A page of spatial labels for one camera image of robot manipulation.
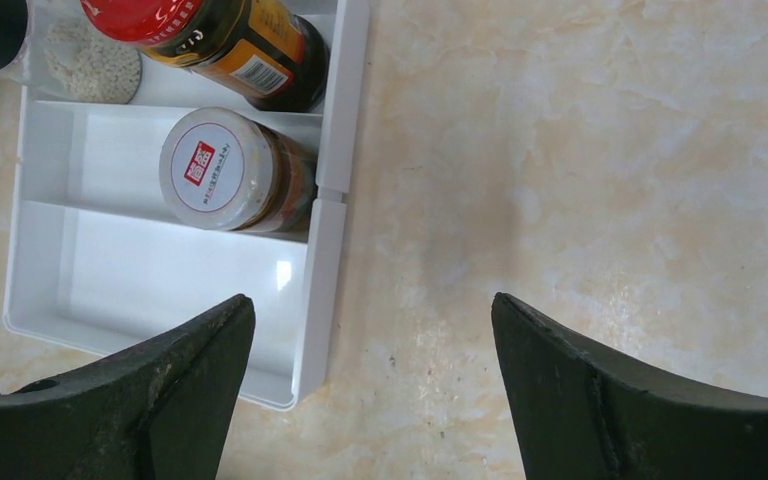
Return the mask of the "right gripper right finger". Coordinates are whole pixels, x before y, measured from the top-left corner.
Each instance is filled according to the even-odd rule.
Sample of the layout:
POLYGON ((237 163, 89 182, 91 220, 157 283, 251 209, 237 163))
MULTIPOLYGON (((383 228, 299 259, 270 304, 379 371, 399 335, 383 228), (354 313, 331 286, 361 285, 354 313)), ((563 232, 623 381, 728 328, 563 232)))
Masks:
POLYGON ((507 293, 498 361, 530 479, 768 479, 768 398, 654 367, 507 293))

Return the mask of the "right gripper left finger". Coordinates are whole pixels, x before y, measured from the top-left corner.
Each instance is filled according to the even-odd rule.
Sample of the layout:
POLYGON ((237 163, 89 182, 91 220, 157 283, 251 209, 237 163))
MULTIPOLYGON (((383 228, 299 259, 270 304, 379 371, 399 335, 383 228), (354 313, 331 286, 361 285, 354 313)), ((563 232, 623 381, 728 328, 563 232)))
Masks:
POLYGON ((0 393, 0 479, 213 479, 255 333, 235 295, 83 367, 0 393))

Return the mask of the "white lid sauce jar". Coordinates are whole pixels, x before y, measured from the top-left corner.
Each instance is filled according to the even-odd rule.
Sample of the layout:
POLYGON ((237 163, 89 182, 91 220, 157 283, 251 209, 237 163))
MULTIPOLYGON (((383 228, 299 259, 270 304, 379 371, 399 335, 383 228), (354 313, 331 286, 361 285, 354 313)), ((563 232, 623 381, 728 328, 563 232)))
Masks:
POLYGON ((316 153, 234 111, 209 107, 182 117, 160 153, 166 206, 183 223, 217 231, 308 228, 316 153))

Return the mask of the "red lid sauce jar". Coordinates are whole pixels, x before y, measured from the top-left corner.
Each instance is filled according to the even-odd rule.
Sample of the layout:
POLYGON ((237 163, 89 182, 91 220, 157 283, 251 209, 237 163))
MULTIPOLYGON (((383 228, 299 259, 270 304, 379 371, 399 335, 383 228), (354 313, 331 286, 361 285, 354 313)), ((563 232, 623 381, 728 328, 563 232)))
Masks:
POLYGON ((280 1, 84 1, 105 36, 240 95, 261 111, 310 112, 326 90, 329 48, 280 1))

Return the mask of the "black cap sesame jar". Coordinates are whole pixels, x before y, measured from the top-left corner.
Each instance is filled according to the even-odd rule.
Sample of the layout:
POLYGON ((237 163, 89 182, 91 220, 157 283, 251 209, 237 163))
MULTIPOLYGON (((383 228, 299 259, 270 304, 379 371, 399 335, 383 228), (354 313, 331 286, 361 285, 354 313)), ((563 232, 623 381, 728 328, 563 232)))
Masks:
POLYGON ((126 104, 142 61, 99 33, 80 1, 0 1, 0 77, 59 100, 126 104))

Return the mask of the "white divided plastic tray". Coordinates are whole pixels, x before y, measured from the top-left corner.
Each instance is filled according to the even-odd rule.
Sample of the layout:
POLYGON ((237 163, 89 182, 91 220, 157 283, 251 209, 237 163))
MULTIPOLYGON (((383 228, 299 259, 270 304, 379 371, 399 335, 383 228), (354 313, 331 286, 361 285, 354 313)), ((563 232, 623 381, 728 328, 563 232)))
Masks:
POLYGON ((125 105, 22 92, 4 321, 14 333, 108 355, 242 293, 256 332, 239 395, 287 411, 326 380, 371 9, 292 1, 330 48, 310 113, 263 112, 193 73, 143 63, 125 105), (173 125, 235 110, 318 156, 317 197, 299 233, 205 231, 164 205, 158 163, 173 125))

